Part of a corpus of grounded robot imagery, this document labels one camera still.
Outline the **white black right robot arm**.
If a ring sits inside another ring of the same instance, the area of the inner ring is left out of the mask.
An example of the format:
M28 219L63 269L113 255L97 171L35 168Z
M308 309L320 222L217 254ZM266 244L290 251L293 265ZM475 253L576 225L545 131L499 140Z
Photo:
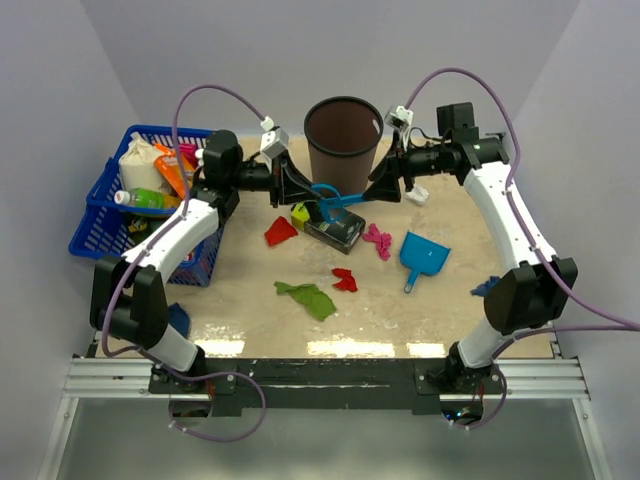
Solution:
M572 286L578 269L561 258L544 239L516 185L501 140L483 138L471 103L437 109L440 141L411 145L412 111L391 108L385 122L393 140L383 160L370 174L367 201L397 202L402 189L411 190L420 176L450 174L480 210L498 249L503 274L483 301L484 316L471 334L454 343L439 372L429 382L446 391L469 392L489 375L496 351L519 334L537 333L557 319L567 303L558 286Z

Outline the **pink paper scrap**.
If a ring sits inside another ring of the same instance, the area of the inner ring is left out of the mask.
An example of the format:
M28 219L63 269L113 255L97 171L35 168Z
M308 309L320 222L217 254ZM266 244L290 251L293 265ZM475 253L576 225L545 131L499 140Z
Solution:
M392 245L392 235L382 232L375 223L368 226L368 230L362 234L365 242L372 243L383 261L388 261L391 257L390 249Z

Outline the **white paper scrap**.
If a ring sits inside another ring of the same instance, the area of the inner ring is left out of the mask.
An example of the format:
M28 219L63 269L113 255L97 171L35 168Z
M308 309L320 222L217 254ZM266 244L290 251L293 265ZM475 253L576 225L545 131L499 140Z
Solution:
M421 185L416 184L412 190L404 193L404 197L416 205L424 205L429 199L429 192Z

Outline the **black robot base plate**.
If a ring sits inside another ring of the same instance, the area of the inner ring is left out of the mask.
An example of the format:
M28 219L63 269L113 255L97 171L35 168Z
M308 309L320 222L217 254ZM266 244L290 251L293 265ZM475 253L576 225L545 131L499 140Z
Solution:
M456 382L442 382L443 358L392 359L242 359L207 358L213 379L213 414L238 416L245 408L259 408L254 387L261 387L270 409L403 410L414 415L438 415L441 408L461 408L473 393L501 394L497 369L462 373Z

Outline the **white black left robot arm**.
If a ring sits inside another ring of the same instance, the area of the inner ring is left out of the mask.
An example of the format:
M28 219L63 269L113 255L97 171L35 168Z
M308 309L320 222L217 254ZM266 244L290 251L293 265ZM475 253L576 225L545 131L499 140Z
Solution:
M188 195L163 225L125 253L105 255L94 268L89 321L100 331L102 350L115 356L110 338L169 370L185 392L207 380L204 352L169 322L165 286L201 242L217 234L233 214L242 191L269 195L272 206L317 200L311 181L297 168L281 128L263 134L256 154L246 157L229 130L210 134L188 176Z

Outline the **large green paper scrap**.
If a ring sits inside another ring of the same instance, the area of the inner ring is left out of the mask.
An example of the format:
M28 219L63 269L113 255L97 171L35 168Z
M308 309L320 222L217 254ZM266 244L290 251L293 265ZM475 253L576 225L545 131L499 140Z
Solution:
M333 300L315 284L290 285L276 281L274 286L278 295L289 295L317 321L323 322L337 311Z

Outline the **blue plastic dustpan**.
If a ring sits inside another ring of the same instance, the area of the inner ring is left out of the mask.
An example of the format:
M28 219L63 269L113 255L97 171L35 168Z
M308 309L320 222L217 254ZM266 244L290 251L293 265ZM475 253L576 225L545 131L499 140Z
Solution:
M401 264L409 270L404 292L412 292L420 275L435 276L443 269L451 249L410 231L400 249Z

